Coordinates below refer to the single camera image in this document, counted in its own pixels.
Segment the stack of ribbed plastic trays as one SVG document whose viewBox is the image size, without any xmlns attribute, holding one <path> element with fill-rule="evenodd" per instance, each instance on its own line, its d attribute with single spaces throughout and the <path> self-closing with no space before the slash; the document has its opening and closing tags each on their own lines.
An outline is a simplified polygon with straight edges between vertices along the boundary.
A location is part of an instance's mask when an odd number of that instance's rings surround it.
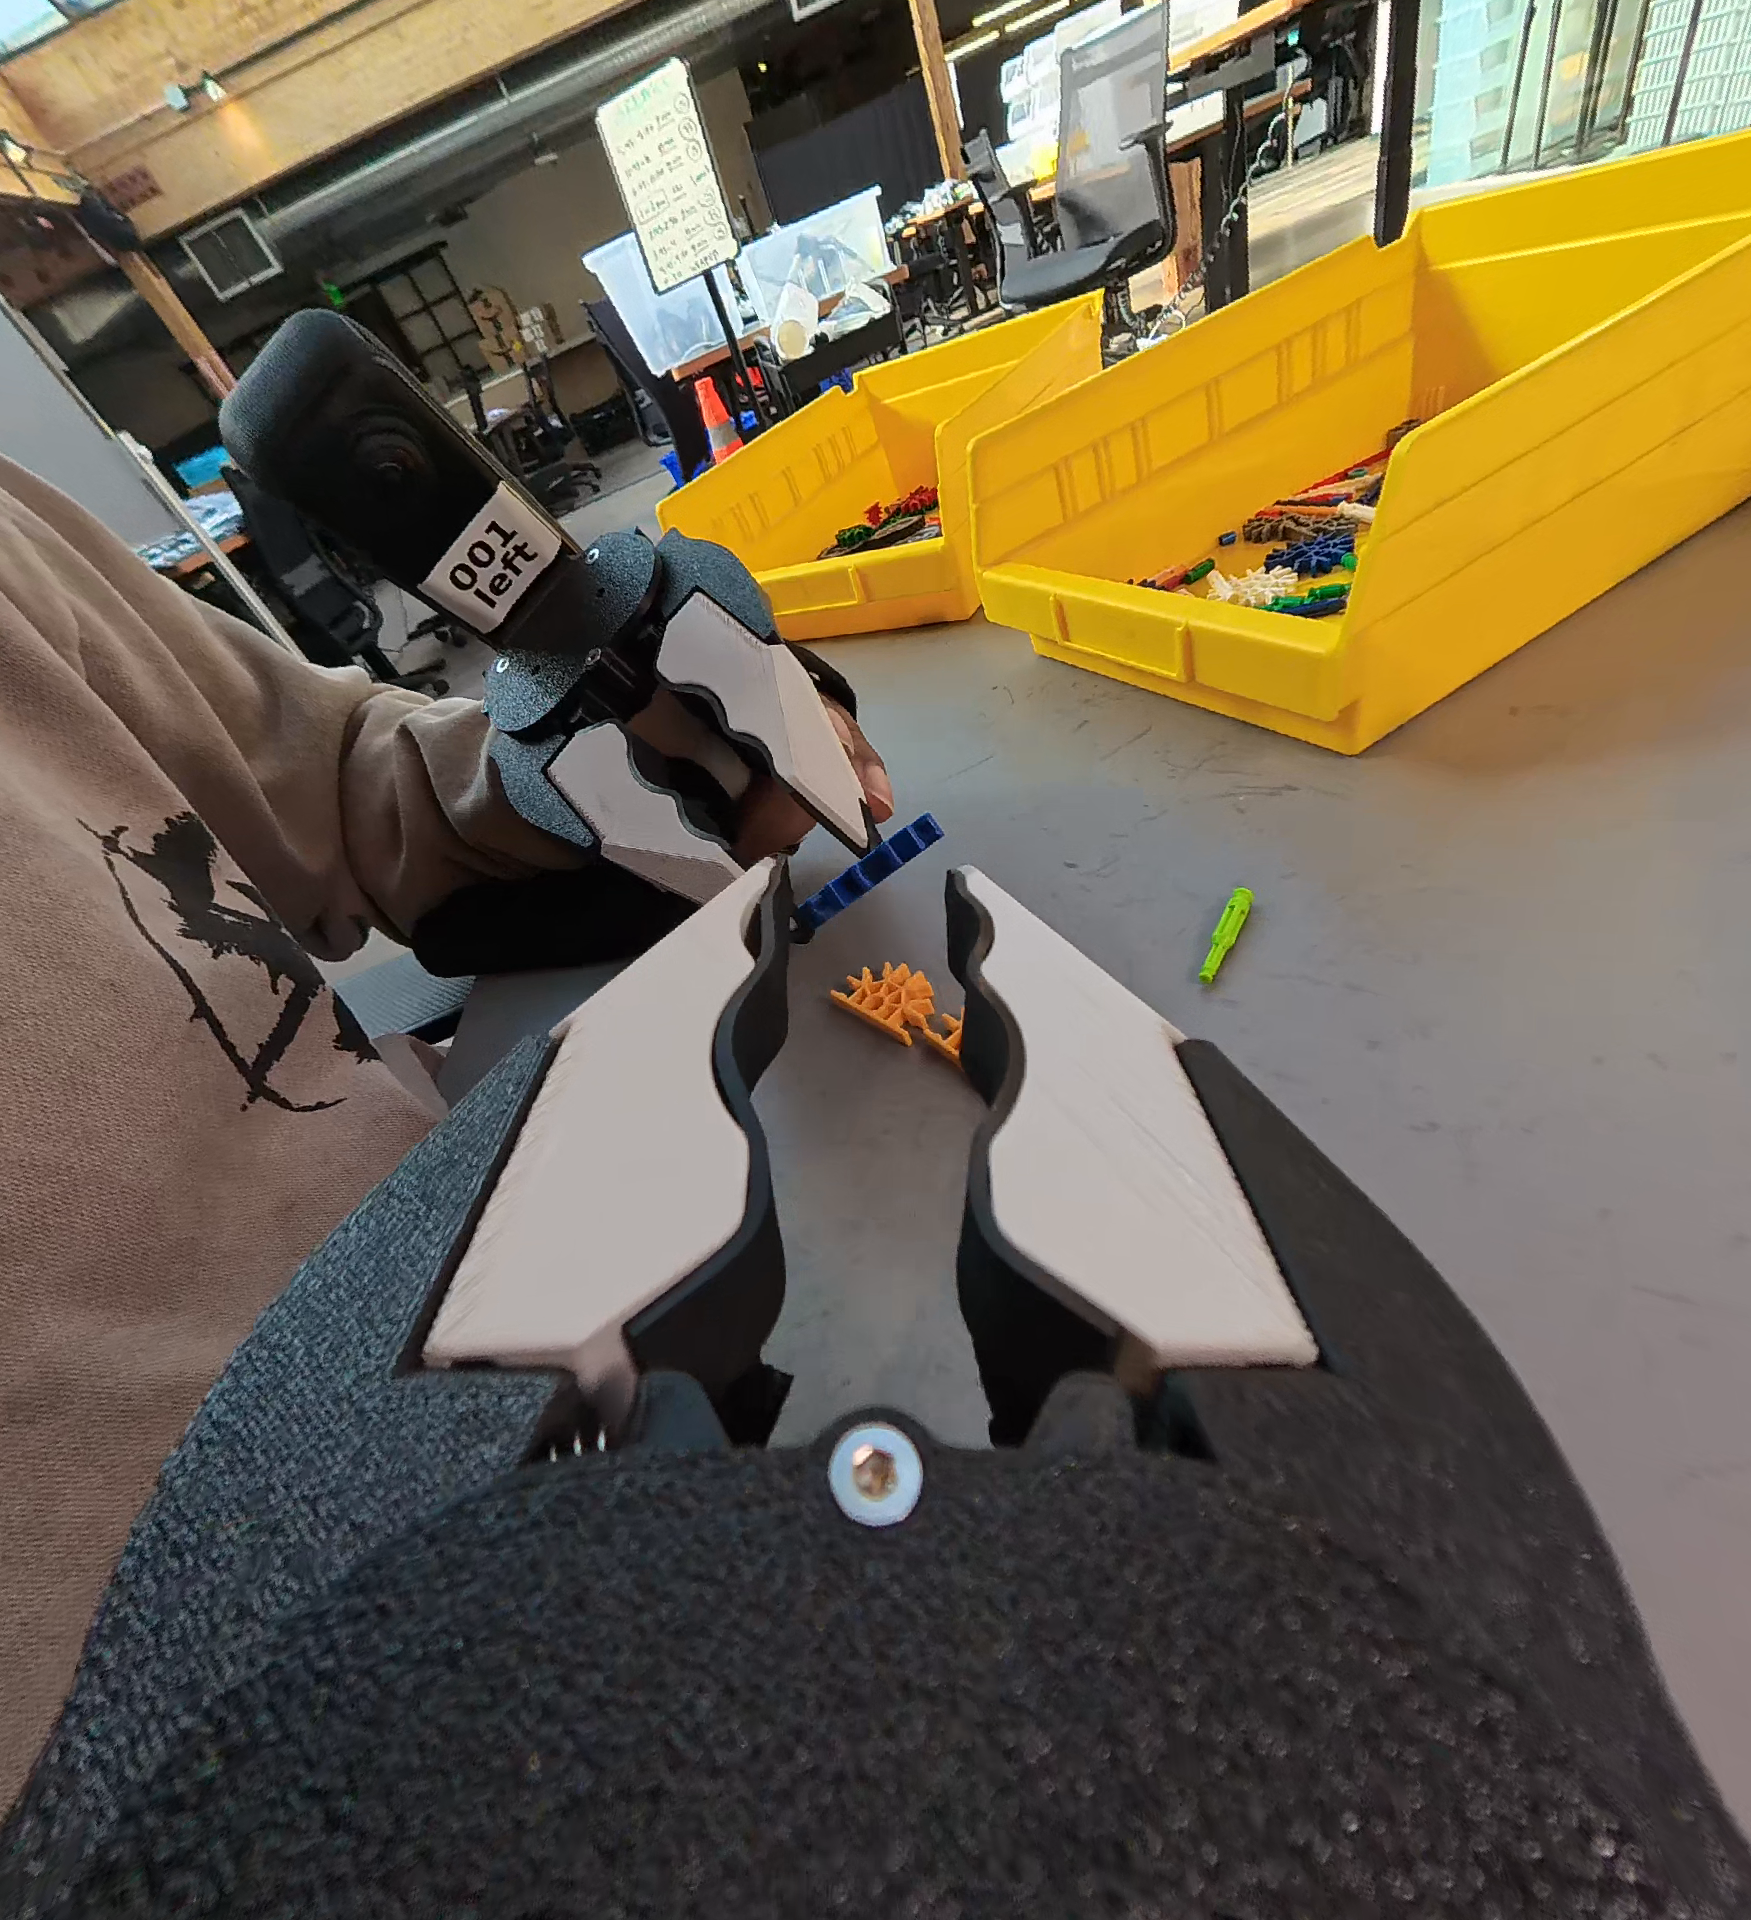
<svg viewBox="0 0 1751 1920">
<path fill-rule="evenodd" d="M 1622 152 L 1751 130 L 1751 4 L 1643 4 Z"/>
</svg>

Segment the wooden post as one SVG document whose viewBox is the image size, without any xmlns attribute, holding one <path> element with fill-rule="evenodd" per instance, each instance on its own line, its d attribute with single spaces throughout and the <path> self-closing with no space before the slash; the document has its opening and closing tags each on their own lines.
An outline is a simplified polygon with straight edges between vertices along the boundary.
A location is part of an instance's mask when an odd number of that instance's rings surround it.
<svg viewBox="0 0 1751 1920">
<path fill-rule="evenodd" d="M 960 110 L 959 110 L 951 52 L 947 52 L 942 29 L 938 29 L 938 4 L 908 0 L 908 14 L 912 14 L 914 62 L 918 62 L 918 80 L 923 80 L 926 107 L 932 107 L 936 152 L 942 162 L 942 174 L 964 181 Z"/>
</svg>

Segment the pile of small colourful connectors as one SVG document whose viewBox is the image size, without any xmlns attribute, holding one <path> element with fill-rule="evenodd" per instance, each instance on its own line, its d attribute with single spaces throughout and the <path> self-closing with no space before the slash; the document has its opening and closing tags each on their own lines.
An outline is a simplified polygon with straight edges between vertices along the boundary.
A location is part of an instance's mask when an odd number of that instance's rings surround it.
<svg viewBox="0 0 1751 1920">
<path fill-rule="evenodd" d="M 938 535 L 938 490 L 918 486 L 893 500 L 868 505 L 858 522 L 838 528 L 838 535 L 815 555 L 815 563 L 881 555 L 893 547 L 932 543 Z"/>
</svg>

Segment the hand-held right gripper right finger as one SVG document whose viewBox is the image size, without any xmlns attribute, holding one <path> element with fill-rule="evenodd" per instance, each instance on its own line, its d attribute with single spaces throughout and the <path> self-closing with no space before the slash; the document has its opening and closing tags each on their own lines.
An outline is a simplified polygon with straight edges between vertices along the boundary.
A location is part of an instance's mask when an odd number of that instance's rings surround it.
<svg viewBox="0 0 1751 1920">
<path fill-rule="evenodd" d="M 964 1223 L 1130 1370 L 1319 1346 L 1182 1066 L 1188 1035 L 978 868 L 947 873 L 959 1063 L 984 1099 Z"/>
</svg>

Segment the whiteboard sign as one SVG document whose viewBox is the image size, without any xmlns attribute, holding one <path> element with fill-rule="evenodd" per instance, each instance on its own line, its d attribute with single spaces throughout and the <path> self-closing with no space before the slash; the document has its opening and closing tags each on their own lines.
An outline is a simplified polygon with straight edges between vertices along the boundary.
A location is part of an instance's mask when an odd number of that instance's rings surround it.
<svg viewBox="0 0 1751 1920">
<path fill-rule="evenodd" d="M 715 136 L 681 59 L 604 99 L 596 135 L 656 294 L 741 255 Z"/>
</svg>

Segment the black window frame post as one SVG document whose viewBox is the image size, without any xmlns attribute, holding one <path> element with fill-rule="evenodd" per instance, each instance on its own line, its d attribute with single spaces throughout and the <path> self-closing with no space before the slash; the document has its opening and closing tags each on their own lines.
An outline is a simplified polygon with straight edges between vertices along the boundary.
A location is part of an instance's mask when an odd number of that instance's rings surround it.
<svg viewBox="0 0 1751 1920">
<path fill-rule="evenodd" d="M 1399 241 L 1410 208 L 1410 135 L 1414 135 L 1414 62 L 1418 62 L 1418 0 L 1390 4 L 1383 62 L 1376 62 L 1376 187 L 1372 187 L 1372 246 Z"/>
</svg>

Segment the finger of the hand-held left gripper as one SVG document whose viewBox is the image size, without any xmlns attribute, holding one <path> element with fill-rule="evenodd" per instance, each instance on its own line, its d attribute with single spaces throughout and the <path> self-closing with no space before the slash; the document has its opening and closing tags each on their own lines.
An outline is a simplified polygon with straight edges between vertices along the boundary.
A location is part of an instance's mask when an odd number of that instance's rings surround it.
<svg viewBox="0 0 1751 1920">
<path fill-rule="evenodd" d="M 842 849 L 877 849 L 853 755 L 781 639 L 760 639 L 742 615 L 693 589 L 664 622 L 653 676 Z"/>
<path fill-rule="evenodd" d="M 688 803 L 638 769 L 638 739 L 623 725 L 573 734 L 547 765 L 553 795 L 592 827 L 596 851 L 680 897 L 707 904 L 720 897 L 742 868 L 716 831 L 688 816 Z"/>
</svg>

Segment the blue snowflake connector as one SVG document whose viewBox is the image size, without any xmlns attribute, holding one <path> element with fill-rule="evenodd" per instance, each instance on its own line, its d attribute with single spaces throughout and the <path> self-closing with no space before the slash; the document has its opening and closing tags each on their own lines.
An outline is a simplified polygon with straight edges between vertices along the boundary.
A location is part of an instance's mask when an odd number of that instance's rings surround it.
<svg viewBox="0 0 1751 1920">
<path fill-rule="evenodd" d="M 845 909 L 896 878 L 936 842 L 942 842 L 942 826 L 936 821 L 936 812 L 918 812 L 914 821 L 893 827 L 873 851 L 865 851 L 815 893 L 793 904 L 791 940 L 800 945 L 812 942 L 824 924 L 835 924 Z"/>
</svg>

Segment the person's left forearm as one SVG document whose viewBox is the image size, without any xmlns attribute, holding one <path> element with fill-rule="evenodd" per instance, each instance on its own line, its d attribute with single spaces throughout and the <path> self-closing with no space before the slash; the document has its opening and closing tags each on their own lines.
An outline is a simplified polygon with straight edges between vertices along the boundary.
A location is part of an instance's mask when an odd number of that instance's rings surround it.
<svg viewBox="0 0 1751 1920">
<path fill-rule="evenodd" d="M 478 704 L 291 659 L 267 690 L 271 720 L 243 747 L 258 826 L 224 849 L 318 958 L 352 958 L 374 930 L 404 942 L 460 886 L 584 864 L 505 797 Z"/>
</svg>

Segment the grey fabric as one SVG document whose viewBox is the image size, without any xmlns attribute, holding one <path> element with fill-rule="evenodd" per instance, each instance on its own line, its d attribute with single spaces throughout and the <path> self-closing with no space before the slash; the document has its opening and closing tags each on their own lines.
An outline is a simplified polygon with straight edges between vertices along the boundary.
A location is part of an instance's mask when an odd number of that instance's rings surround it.
<svg viewBox="0 0 1751 1920">
<path fill-rule="evenodd" d="M 426 975 L 407 952 L 400 952 L 397 958 L 357 975 L 329 970 L 324 984 L 336 995 L 336 1042 L 374 1057 L 383 1038 L 400 1035 L 430 1047 L 455 1042 L 478 979 Z"/>
</svg>

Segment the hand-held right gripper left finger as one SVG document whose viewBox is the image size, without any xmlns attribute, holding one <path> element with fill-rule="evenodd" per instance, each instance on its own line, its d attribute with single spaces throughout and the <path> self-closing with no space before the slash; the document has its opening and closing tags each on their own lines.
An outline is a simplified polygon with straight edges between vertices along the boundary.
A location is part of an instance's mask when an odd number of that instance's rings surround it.
<svg viewBox="0 0 1751 1920">
<path fill-rule="evenodd" d="M 423 1368 L 638 1370 L 639 1309 L 742 1227 L 742 1125 L 716 1018 L 787 878 L 760 858 L 553 1029 L 553 1063 L 455 1260 Z"/>
</svg>

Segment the yellow snowflake connector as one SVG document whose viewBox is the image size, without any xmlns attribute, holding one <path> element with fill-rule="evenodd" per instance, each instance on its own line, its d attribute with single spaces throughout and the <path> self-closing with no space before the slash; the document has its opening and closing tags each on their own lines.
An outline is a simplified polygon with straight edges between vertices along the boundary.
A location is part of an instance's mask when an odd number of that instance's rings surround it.
<svg viewBox="0 0 1751 1920">
<path fill-rule="evenodd" d="M 861 970 L 828 994 L 835 1007 L 858 1023 L 912 1047 L 936 1018 L 936 980 L 912 967 L 886 961 L 877 975 Z"/>
</svg>

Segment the clear plastic tub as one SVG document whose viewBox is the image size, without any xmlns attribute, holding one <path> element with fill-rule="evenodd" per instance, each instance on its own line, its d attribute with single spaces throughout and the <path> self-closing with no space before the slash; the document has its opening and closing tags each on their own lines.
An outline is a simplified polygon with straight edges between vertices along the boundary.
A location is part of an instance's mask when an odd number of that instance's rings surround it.
<svg viewBox="0 0 1751 1920">
<path fill-rule="evenodd" d="M 830 308 L 858 284 L 886 284 L 896 270 L 881 187 L 868 185 L 791 224 L 770 224 L 741 252 L 741 274 L 760 326 L 773 326 L 787 288 L 796 288 L 791 314 Z"/>
<path fill-rule="evenodd" d="M 707 356 L 723 360 L 727 337 L 742 331 L 723 288 L 716 288 L 720 307 L 703 280 L 656 290 L 634 233 L 584 252 L 580 269 L 604 288 L 653 374 L 680 379 L 675 369 L 688 364 L 703 364 Z"/>
</svg>

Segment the black mesh office chair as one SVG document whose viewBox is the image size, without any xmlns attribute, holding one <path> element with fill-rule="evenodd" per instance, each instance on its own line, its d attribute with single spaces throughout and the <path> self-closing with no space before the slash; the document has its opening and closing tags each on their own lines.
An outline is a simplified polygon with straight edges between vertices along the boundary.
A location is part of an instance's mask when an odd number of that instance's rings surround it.
<svg viewBox="0 0 1751 1920">
<path fill-rule="evenodd" d="M 1062 121 L 1053 171 L 1053 246 L 1037 238 L 1027 187 L 978 135 L 964 174 L 994 233 L 994 284 L 1006 317 L 1087 294 L 1102 326 L 1133 326 L 1133 274 L 1176 252 L 1166 181 L 1166 6 L 1127 12 L 1102 33 L 1062 50 Z"/>
</svg>

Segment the white partition board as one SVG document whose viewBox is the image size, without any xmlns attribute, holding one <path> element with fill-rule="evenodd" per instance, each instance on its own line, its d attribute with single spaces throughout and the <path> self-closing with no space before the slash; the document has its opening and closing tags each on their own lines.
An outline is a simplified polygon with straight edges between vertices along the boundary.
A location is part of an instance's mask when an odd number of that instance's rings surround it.
<svg viewBox="0 0 1751 1920">
<path fill-rule="evenodd" d="M 179 500 L 94 415 L 7 297 L 0 297 L 0 453 L 69 493 L 135 551 L 165 538 L 203 551 Z"/>
</svg>

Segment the person's beige jacket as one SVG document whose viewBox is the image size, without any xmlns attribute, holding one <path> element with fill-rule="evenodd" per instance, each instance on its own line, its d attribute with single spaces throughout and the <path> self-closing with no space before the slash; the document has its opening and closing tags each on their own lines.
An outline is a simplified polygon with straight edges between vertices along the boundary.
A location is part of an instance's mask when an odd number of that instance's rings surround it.
<svg viewBox="0 0 1751 1920">
<path fill-rule="evenodd" d="M 283 659 L 0 459 L 0 1826 L 206 1388 L 426 1130 L 224 849 Z"/>
</svg>

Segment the person's left hand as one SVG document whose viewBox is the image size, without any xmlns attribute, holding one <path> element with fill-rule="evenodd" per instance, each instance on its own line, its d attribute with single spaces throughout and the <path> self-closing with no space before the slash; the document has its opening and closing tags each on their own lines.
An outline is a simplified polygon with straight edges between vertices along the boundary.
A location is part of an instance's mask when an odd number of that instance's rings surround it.
<svg viewBox="0 0 1751 1920">
<path fill-rule="evenodd" d="M 835 700 L 824 700 L 830 729 L 853 765 L 853 779 L 861 788 L 861 803 L 873 826 L 889 826 L 893 816 L 893 779 L 886 761 L 865 739 L 858 716 L 842 711 Z M 751 868 L 770 854 L 793 854 L 796 842 L 812 831 L 815 816 L 773 779 L 755 774 L 736 803 L 736 839 L 734 854 L 741 868 Z"/>
</svg>

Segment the yellow plastic bin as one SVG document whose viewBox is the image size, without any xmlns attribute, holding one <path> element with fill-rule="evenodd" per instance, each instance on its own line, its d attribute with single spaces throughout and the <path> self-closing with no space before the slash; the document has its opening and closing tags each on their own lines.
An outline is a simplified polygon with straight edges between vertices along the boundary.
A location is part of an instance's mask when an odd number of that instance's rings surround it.
<svg viewBox="0 0 1751 1920">
<path fill-rule="evenodd" d="M 1368 453 L 1341 611 L 1148 589 Z M 1423 208 L 984 431 L 969 490 L 1040 655 L 1357 755 L 1751 496 L 1751 130 Z"/>
<path fill-rule="evenodd" d="M 1102 297 L 1074 297 L 868 367 L 671 493 L 664 529 L 742 563 L 781 639 L 824 640 L 964 622 L 980 611 L 973 445 L 1102 369 Z M 938 535 L 824 555 L 908 493 Z"/>
</svg>

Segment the pile of rods and connectors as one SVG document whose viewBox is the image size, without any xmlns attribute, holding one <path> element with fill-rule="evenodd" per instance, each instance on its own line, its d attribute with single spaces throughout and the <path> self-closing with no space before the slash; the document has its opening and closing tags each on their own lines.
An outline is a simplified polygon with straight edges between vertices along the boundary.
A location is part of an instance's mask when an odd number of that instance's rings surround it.
<svg viewBox="0 0 1751 1920">
<path fill-rule="evenodd" d="M 1273 496 L 1240 528 L 1223 528 L 1208 555 L 1171 563 L 1130 589 L 1289 620 L 1341 615 L 1399 438 L 1394 437 L 1368 459 Z"/>
</svg>

